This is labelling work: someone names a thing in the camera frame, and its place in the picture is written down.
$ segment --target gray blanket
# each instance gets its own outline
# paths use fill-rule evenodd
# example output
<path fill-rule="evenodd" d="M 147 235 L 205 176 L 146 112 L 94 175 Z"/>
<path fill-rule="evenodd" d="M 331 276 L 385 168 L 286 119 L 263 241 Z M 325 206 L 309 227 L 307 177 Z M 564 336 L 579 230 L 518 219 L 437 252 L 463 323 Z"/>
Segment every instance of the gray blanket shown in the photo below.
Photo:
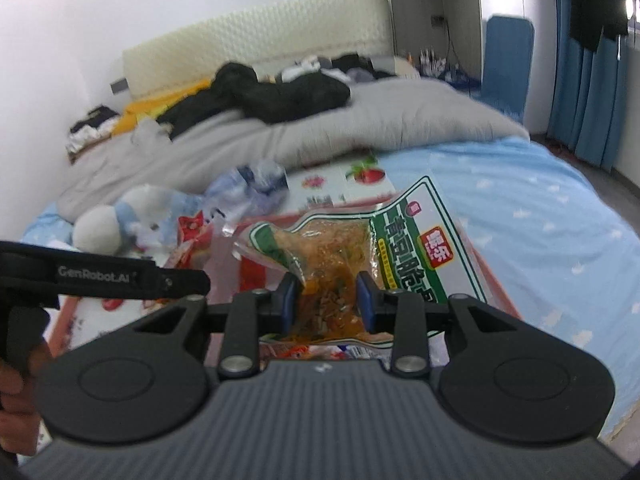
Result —
<path fill-rule="evenodd" d="M 529 138 L 520 124 L 446 83 L 390 78 L 353 86 L 344 108 L 291 123 L 266 125 L 232 110 L 171 142 L 162 126 L 142 121 L 130 134 L 80 157 L 70 168 L 58 212 L 76 222 L 137 184 L 201 194 L 223 171 L 260 158 L 293 170 L 359 148 L 391 151 L 505 136 Z"/>

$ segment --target snack package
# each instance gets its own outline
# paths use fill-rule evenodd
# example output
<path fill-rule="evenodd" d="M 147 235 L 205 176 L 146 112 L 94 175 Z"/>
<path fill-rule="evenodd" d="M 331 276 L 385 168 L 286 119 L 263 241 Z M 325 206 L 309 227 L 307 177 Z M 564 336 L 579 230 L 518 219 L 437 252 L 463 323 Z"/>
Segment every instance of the snack package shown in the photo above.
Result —
<path fill-rule="evenodd" d="M 391 336 L 365 332 L 356 307 L 357 274 L 364 270 L 380 288 L 417 292 L 427 301 L 465 293 L 491 303 L 467 245 L 425 176 L 374 209 L 315 210 L 286 229 L 259 222 L 242 233 L 237 250 L 302 282 L 293 341 L 371 343 Z"/>

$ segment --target stuffed animal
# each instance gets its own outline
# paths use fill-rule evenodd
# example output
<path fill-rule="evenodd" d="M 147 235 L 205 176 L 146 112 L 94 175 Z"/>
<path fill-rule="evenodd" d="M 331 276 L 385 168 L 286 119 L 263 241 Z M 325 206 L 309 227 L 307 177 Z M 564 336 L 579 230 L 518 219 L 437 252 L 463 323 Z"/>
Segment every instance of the stuffed animal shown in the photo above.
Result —
<path fill-rule="evenodd" d="M 135 244 L 141 249 L 177 243 L 177 220 L 202 209 L 202 197 L 148 184 L 127 191 L 113 205 L 99 205 L 76 222 L 73 245 L 95 254 L 117 254 Z"/>

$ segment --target cream quilted headboard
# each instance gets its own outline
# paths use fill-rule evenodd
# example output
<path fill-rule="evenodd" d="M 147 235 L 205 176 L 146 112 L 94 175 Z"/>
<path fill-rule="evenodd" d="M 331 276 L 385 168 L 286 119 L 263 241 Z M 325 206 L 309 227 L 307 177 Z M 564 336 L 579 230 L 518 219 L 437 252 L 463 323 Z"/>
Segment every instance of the cream quilted headboard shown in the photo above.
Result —
<path fill-rule="evenodd" d="M 258 76 L 309 54 L 393 54 L 388 0 L 292 0 L 195 23 L 123 53 L 134 98 L 212 77 L 237 60 Z"/>

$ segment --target finger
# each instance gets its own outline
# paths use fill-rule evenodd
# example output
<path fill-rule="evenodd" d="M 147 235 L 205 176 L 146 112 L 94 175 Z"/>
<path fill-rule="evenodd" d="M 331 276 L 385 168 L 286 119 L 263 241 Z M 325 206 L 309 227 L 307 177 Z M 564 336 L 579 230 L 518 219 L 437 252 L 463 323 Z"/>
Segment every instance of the finger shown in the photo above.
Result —
<path fill-rule="evenodd" d="M 35 380 L 29 377 L 24 380 L 24 388 L 17 395 L 0 394 L 0 404 L 9 413 L 35 413 L 33 388 Z"/>
<path fill-rule="evenodd" d="M 0 392 L 10 395 L 19 394 L 23 386 L 20 374 L 0 359 Z"/>
<path fill-rule="evenodd" d="M 14 439 L 0 436 L 0 447 L 8 453 L 17 453 L 24 456 L 33 456 L 38 447 L 38 436 L 35 439 Z"/>
<path fill-rule="evenodd" d="M 0 413 L 0 436 L 10 440 L 28 441 L 37 439 L 40 415 L 37 413 Z"/>
<path fill-rule="evenodd" d="M 29 373 L 37 377 L 40 369 L 51 360 L 53 357 L 51 357 L 49 345 L 43 341 L 29 355 Z"/>

